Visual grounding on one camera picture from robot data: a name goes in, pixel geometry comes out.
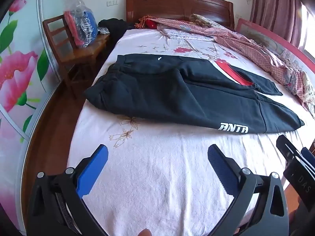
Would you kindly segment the operator's hand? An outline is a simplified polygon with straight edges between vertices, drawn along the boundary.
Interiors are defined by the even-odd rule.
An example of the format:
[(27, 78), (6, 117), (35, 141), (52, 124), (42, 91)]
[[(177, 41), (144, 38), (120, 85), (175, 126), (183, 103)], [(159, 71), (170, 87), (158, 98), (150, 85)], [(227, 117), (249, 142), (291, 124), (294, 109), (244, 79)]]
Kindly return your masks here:
[(138, 236), (152, 236), (152, 233), (149, 229), (143, 229)]

